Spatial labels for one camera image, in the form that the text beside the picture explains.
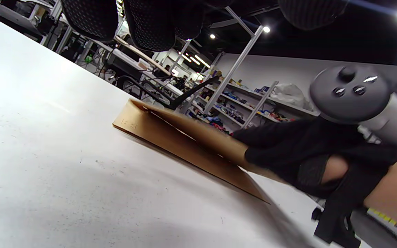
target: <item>human skin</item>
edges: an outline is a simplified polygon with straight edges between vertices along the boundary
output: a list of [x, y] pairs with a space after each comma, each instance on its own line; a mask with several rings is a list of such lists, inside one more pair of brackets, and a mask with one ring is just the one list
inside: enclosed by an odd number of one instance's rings
[[[347, 172], [347, 162], [339, 156], [331, 156], [326, 165], [322, 183], [339, 179]], [[365, 206], [376, 209], [397, 221], [397, 163], [364, 201]]]

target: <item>metal shelf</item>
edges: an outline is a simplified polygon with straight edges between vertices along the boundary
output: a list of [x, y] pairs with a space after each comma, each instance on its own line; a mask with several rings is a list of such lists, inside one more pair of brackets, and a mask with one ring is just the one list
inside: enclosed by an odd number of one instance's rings
[[224, 97], [224, 98], [226, 98], [226, 99], [229, 99], [230, 101], [232, 101], [232, 102], [234, 102], [234, 103], [236, 103], [236, 104], [238, 104], [238, 105], [240, 105], [240, 106], [242, 106], [242, 107], [244, 107], [244, 108], [247, 108], [247, 109], [250, 110], [250, 111], [254, 111], [254, 109], [251, 108], [250, 106], [248, 106], [248, 105], [246, 105], [246, 104], [244, 104], [244, 103], [242, 103], [242, 102], [240, 102], [240, 101], [237, 101], [237, 100], [235, 100], [235, 99], [233, 99], [233, 98], [230, 98], [229, 96], [227, 96], [227, 95], [225, 95], [225, 94], [221, 94], [220, 96], [222, 96], [222, 97]]
[[201, 114], [204, 114], [202, 107], [197, 105], [197, 102], [193, 101], [191, 104], [194, 108], [196, 108]]
[[241, 126], [241, 127], [243, 126], [243, 124], [241, 124], [240, 122], [236, 121], [234, 118], [230, 117], [227, 113], [223, 112], [221, 109], [217, 108], [216, 106], [214, 106], [213, 108], [216, 109], [217, 111], [219, 111], [221, 114], [223, 114], [225, 117], [230, 119], [232, 122], [234, 122], [238, 126]]
[[269, 102], [269, 103], [272, 103], [272, 104], [276, 104], [276, 105], [278, 105], [278, 106], [280, 106], [280, 107], [283, 106], [283, 107], [285, 107], [287, 110], [288, 110], [289, 108], [291, 108], [292, 110], [300, 111], [300, 112], [302, 112], [303, 114], [307, 114], [307, 115], [311, 115], [311, 116], [318, 116], [318, 115], [319, 115], [319, 113], [317, 113], [317, 112], [313, 112], [313, 111], [310, 111], [310, 110], [305, 110], [305, 109], [303, 109], [303, 108], [297, 107], [297, 106], [292, 105], [292, 104], [290, 104], [290, 103], [282, 102], [282, 101], [280, 101], [280, 100], [274, 100], [274, 99], [271, 99], [271, 97], [268, 97], [268, 98], [266, 99], [266, 102]]
[[270, 117], [270, 116], [267, 116], [267, 115], [265, 115], [265, 114], [260, 114], [260, 113], [257, 113], [257, 114], [260, 115], [260, 116], [263, 116], [264, 118], [269, 119], [269, 120], [271, 120], [271, 121], [273, 121], [273, 122], [281, 123], [281, 121], [276, 120], [276, 119], [274, 119], [274, 118], [272, 118], [272, 117]]
[[381, 218], [379, 215], [377, 215], [375, 212], [372, 211], [367, 211], [367, 214], [373, 217], [375, 220], [377, 220], [379, 223], [381, 223], [384, 227], [389, 229], [393, 234], [396, 235], [397, 237], [397, 227], [394, 226], [394, 224], [384, 220], [384, 218]]
[[[264, 97], [264, 95], [262, 95], [260, 93], [245, 89], [245, 88], [240, 87], [236, 84], [228, 83], [227, 86], [230, 88], [233, 88], [237, 91], [240, 91], [244, 94], [247, 94], [248, 96], [250, 96], [254, 99], [257, 99], [257, 100], [260, 100]], [[211, 86], [206, 86], [206, 88], [208, 88], [212, 91], [215, 91], [215, 89], [213, 89]], [[278, 107], [283, 107], [286, 111], [296, 114], [296, 115], [300, 115], [300, 116], [303, 115], [303, 116], [310, 116], [310, 117], [319, 116], [318, 112], [305, 110], [304, 108], [297, 107], [297, 106], [289, 104], [287, 102], [282, 102], [280, 100], [271, 99], [271, 97], [267, 97], [266, 102], [269, 104], [272, 104], [272, 105], [277, 105]]]
[[204, 102], [208, 102], [208, 100], [204, 99], [204, 98], [201, 97], [201, 96], [197, 96], [197, 98], [198, 98], [198, 99], [201, 99], [201, 100], [204, 101]]

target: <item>desk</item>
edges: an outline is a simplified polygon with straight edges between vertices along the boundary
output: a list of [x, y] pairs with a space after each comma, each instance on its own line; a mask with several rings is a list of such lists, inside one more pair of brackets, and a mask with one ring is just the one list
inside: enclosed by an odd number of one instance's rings
[[0, 248], [328, 247], [307, 196], [253, 175], [267, 205], [113, 128], [128, 94], [2, 23], [0, 58]]
[[99, 47], [103, 48], [104, 50], [106, 50], [107, 52], [113, 52], [113, 48], [109, 47], [107, 45], [105, 45], [104, 43], [100, 42], [100, 41], [95, 41], [92, 40], [96, 45], [98, 45]]
[[[137, 70], [142, 70], [142, 67], [138, 66], [138, 62], [135, 61], [134, 59], [130, 58], [128, 55], [124, 54], [123, 52], [121, 52], [118, 49], [114, 49], [113, 50], [113, 54], [120, 58], [123, 62], [129, 64], [130, 66], [134, 67]], [[183, 92], [177, 88], [175, 88], [172, 84], [170, 84], [169, 82], [163, 82], [159, 79], [156, 78], [156, 76], [154, 76], [151, 72], [148, 71], [141, 71], [143, 75], [149, 77], [150, 79], [153, 79], [155, 82], [157, 82], [159, 85], [161, 86], [165, 86], [166, 89], [168, 89], [169, 91], [177, 94], [177, 95], [181, 95], [183, 94]]]

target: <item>plastic bag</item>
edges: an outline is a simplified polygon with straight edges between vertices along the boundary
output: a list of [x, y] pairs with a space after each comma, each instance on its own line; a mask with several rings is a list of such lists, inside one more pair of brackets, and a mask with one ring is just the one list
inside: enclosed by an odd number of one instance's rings
[[271, 99], [304, 108], [306, 98], [298, 86], [292, 83], [278, 83], [272, 90]]

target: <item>brown cardboard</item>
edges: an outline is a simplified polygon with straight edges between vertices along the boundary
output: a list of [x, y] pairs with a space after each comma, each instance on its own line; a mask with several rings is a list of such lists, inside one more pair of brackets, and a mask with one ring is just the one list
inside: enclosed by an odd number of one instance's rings
[[238, 166], [282, 182], [271, 171], [247, 163], [244, 144], [171, 110], [129, 100], [113, 126], [159, 146], [263, 201], [249, 175]]

